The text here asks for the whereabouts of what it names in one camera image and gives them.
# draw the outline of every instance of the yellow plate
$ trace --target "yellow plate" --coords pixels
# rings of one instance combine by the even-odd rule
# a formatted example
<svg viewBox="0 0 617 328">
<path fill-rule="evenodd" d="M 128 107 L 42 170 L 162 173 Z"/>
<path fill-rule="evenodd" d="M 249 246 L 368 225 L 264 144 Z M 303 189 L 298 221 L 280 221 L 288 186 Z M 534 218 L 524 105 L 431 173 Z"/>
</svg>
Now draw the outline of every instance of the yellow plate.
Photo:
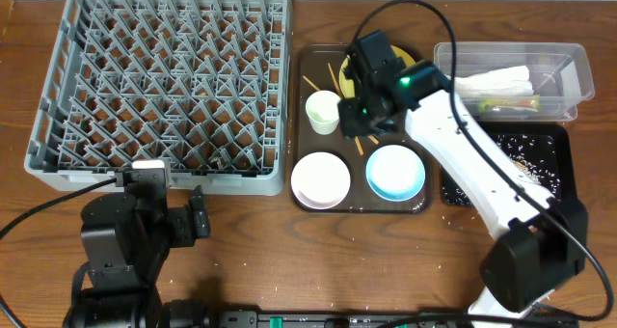
<svg viewBox="0 0 617 328">
<path fill-rule="evenodd" d="M 410 67 L 416 63 L 414 58 L 409 55 L 409 53 L 404 50 L 393 46 L 392 50 L 397 57 L 403 58 L 403 62 L 405 62 L 405 66 Z M 345 78 L 345 74 L 343 70 L 347 68 L 347 64 L 349 64 L 349 58 L 346 58 L 343 64 L 340 66 L 340 70 L 338 71 L 338 85 L 340 86 L 340 90 L 345 97 L 354 97 L 356 96 L 356 92 L 354 91 L 354 81 Z"/>
</svg>

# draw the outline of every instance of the wooden tabletop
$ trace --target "wooden tabletop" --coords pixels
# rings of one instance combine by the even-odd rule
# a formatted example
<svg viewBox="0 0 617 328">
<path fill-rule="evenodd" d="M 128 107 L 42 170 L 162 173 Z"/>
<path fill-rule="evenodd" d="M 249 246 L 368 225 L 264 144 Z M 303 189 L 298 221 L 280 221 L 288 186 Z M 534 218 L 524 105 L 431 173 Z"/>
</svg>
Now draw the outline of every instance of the wooden tabletop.
<svg viewBox="0 0 617 328">
<path fill-rule="evenodd" d="M 379 2 L 294 1 L 293 52 L 312 43 L 351 39 Z M 579 105 L 570 134 L 580 199 L 589 211 L 588 243 L 617 284 L 617 3 L 439 1 L 459 41 L 581 43 L 596 96 Z M 14 4 L 0 45 L 0 225 L 59 192 L 26 174 L 23 159 L 40 99 L 62 1 Z M 426 58 L 446 41 L 430 13 L 401 6 L 369 25 Z M 289 95 L 293 110 L 296 96 Z M 432 175 L 437 185 L 437 166 Z M 73 272 L 86 257 L 79 212 L 96 194 L 28 219 L 0 242 L 0 292 L 29 326 L 59 326 Z M 184 205 L 186 191 L 169 194 Z M 478 264 L 493 244 L 472 208 L 439 198 L 418 216 L 318 215 L 299 210 L 286 187 L 276 197 L 208 196 L 209 240 L 172 250 L 159 277 L 163 301 L 200 298 L 274 311 L 412 312 L 471 304 L 483 284 Z M 604 306 L 600 281 L 588 266 L 550 297 L 579 313 Z M 0 317 L 0 325 L 8 325 Z M 617 315 L 588 327 L 617 325 Z"/>
</svg>

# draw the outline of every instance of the dish rack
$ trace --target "dish rack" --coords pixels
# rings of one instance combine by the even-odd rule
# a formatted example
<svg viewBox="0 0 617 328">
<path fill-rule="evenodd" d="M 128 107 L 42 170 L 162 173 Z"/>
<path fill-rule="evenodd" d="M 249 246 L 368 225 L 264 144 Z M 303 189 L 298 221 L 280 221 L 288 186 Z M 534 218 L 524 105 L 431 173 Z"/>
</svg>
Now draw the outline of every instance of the dish rack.
<svg viewBox="0 0 617 328">
<path fill-rule="evenodd" d="M 278 194 L 290 19 L 288 0 L 67 0 L 26 171 L 77 190 L 164 158 L 173 188 Z"/>
</svg>

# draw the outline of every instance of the transparent box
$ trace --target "transparent box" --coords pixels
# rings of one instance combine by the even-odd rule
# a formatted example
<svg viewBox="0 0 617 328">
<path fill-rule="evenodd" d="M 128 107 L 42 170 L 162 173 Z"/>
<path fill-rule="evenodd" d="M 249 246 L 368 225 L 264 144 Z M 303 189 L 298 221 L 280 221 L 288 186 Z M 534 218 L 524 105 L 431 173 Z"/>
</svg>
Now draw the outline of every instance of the transparent box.
<svg viewBox="0 0 617 328">
<path fill-rule="evenodd" d="M 457 77 L 527 66 L 534 96 L 465 97 L 469 112 L 485 121 L 572 121 L 577 105 L 594 97 L 587 53 L 577 43 L 457 42 Z M 435 65 L 449 75 L 452 45 L 435 46 Z M 499 105 L 533 104 L 529 107 Z"/>
</svg>

